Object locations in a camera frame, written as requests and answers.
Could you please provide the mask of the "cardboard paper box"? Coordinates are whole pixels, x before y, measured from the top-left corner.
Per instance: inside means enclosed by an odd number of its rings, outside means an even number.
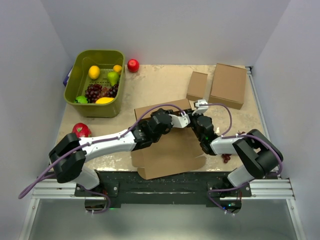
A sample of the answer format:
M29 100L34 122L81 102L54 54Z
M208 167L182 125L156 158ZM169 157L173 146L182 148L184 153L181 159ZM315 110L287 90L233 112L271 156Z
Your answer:
M131 163L145 180L195 171L206 163L190 127L172 128L150 147L131 152Z

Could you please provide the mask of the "red grapes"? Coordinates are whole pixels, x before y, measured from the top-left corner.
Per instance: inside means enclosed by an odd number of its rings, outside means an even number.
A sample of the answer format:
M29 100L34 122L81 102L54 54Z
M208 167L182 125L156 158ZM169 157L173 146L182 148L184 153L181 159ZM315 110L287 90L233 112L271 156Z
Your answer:
M235 136L236 135L243 135L245 133L246 133L245 131L239 131L238 133L235 134ZM223 160L223 163L227 164L231 160L231 154L222 154L221 158Z

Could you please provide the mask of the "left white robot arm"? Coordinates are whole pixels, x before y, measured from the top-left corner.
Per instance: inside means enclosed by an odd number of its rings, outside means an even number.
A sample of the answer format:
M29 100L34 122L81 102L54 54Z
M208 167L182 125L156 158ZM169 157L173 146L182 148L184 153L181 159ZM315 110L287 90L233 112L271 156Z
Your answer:
M172 114L172 110L159 108L152 112L150 119L110 135L80 138L73 132L68 133L49 152L57 182L77 182L86 187L92 196L99 196L104 190L104 184L96 171L84 169L85 162L113 153L150 147L173 128Z

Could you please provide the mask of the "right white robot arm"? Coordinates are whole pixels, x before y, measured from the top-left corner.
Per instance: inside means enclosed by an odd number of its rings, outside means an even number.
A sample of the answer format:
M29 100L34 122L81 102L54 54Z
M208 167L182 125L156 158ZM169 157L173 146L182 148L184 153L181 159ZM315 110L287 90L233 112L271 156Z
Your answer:
M202 113L188 110L190 127L207 155L238 155L242 165L230 172L213 192L235 196L254 179L277 176L283 170L282 153L257 129L234 136L217 135L212 119Z

